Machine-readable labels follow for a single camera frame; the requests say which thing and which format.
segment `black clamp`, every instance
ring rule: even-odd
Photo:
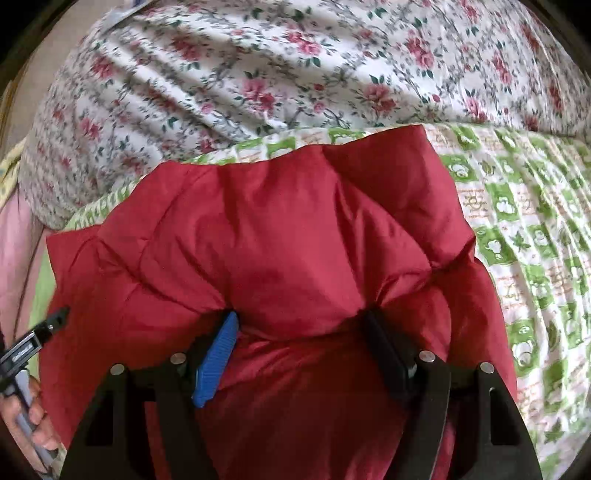
[[[226,312],[214,332],[161,365],[113,365],[78,425],[60,479],[155,480],[144,410],[152,401],[172,478],[217,480],[194,409],[213,397],[237,334],[238,316]]]
[[[379,310],[364,312],[362,327],[391,397],[411,409],[386,480],[431,478],[450,400],[460,408],[449,478],[541,480],[523,419],[492,364],[447,365],[417,349]]]
[[[157,367],[130,371],[114,365],[78,426],[61,480],[155,480],[145,401],[157,403],[171,477],[217,480],[194,407],[203,402],[196,383],[206,381],[199,380],[198,372],[227,319],[211,335],[197,338],[186,353],[175,353]],[[410,410],[385,479],[431,479],[452,401],[461,404],[461,411],[450,479],[541,480],[523,420],[493,365],[483,362],[474,370],[447,365],[417,349],[379,310],[364,312],[361,324],[389,394]]]

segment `red down jacket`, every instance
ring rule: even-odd
[[[256,164],[165,163],[101,226],[48,240],[69,325],[41,355],[66,445],[109,367],[155,365],[221,309],[241,334],[196,411],[222,479],[384,477],[404,425],[354,319],[378,304],[422,348],[491,361],[515,396],[501,308],[422,127]],[[436,479],[446,477],[446,429]]]

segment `yellow fabric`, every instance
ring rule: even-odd
[[[22,150],[25,147],[23,138],[4,159],[0,161],[0,210],[10,198],[11,193],[17,186],[18,164],[21,159]]]

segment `floral fabric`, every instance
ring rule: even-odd
[[[586,76],[517,0],[162,0],[101,24],[59,70],[23,154],[22,188],[54,229],[163,160],[291,128],[589,136]]]
[[[591,151],[580,141],[506,128],[424,127],[456,183],[476,234],[476,256],[495,284],[514,357],[517,404],[544,480],[557,480],[591,434]],[[285,131],[187,162],[271,160],[379,130]],[[137,183],[81,208],[66,229],[102,223]]]

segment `metal rivet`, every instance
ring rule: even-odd
[[[125,372],[125,367],[122,364],[115,364],[111,367],[111,375],[121,375]]]
[[[429,350],[423,350],[421,353],[418,354],[418,357],[428,364],[435,361],[435,354],[430,352]]]
[[[170,357],[170,363],[173,365],[182,365],[187,361],[187,355],[182,352],[175,353],[173,356]]]
[[[491,374],[495,371],[495,367],[489,362],[482,362],[480,364],[480,370],[482,370],[486,374]]]

